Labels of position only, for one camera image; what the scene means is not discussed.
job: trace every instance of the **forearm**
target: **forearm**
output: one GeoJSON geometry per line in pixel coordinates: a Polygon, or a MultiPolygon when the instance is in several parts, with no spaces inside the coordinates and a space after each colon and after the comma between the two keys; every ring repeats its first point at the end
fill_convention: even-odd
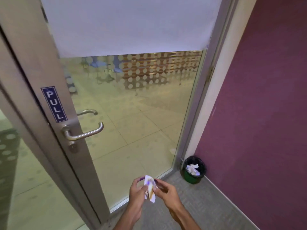
{"type": "Polygon", "coordinates": [[[133,210],[130,207],[127,207],[113,230],[132,230],[135,222],[133,210]]]}
{"type": "Polygon", "coordinates": [[[198,224],[183,205],[174,212],[180,221],[179,224],[182,230],[201,230],[201,228],[198,226],[198,224]]]}

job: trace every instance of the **pull sign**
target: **pull sign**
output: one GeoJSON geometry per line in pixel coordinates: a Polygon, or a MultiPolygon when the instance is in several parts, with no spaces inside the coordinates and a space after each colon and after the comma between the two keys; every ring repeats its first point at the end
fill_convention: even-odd
{"type": "Polygon", "coordinates": [[[54,86],[40,88],[57,123],[67,120],[54,86]]]}

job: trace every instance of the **trash can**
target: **trash can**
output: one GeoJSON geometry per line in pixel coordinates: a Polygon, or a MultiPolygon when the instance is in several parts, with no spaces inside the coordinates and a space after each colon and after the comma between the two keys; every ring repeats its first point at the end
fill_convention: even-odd
{"type": "Polygon", "coordinates": [[[191,184],[196,184],[205,176],[207,168],[201,159],[196,156],[190,156],[186,158],[185,162],[183,163],[183,170],[183,178],[191,184]],[[196,170],[199,171],[199,175],[193,175],[187,171],[187,166],[191,164],[198,164],[198,168],[196,170]]]}

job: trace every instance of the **lever handle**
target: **lever handle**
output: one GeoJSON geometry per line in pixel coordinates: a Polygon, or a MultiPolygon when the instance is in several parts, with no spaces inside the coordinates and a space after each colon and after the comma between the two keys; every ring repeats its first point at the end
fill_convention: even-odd
{"type": "Polygon", "coordinates": [[[98,112],[96,110],[94,110],[94,109],[87,109],[87,110],[83,110],[83,111],[77,112],[77,116],[84,115],[84,114],[87,114],[87,113],[93,113],[94,115],[98,115],[98,112]]]}
{"type": "Polygon", "coordinates": [[[69,127],[67,125],[65,125],[62,128],[61,131],[64,133],[64,136],[65,136],[66,139],[68,139],[70,141],[74,141],[74,140],[83,139],[83,138],[86,138],[86,137],[89,137],[89,136],[92,136],[92,135],[95,135],[95,134],[101,132],[103,130],[103,123],[99,122],[98,124],[99,124],[99,127],[97,129],[83,133],[81,135],[75,135],[75,136],[70,135],[69,127]]]}

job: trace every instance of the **white letter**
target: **white letter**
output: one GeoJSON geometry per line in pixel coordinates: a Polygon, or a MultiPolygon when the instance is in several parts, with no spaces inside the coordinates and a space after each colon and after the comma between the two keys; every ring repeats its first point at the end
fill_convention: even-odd
{"type": "Polygon", "coordinates": [[[48,96],[48,97],[50,97],[51,95],[53,95],[53,92],[52,92],[52,91],[47,91],[46,93],[47,93],[47,96],[48,96]]]}
{"type": "Polygon", "coordinates": [[[56,101],[55,104],[53,104],[52,100],[49,100],[49,102],[51,103],[51,105],[56,105],[56,104],[57,104],[57,100],[56,100],[56,99],[54,99],[54,100],[56,101]]]}
{"type": "Polygon", "coordinates": [[[57,112],[61,112],[60,110],[56,110],[55,107],[54,107],[53,109],[54,109],[54,112],[56,112],[56,113],[57,113],[57,112]]]}
{"type": "Polygon", "coordinates": [[[58,116],[58,119],[63,119],[64,117],[60,117],[59,114],[56,114],[58,116]]]}

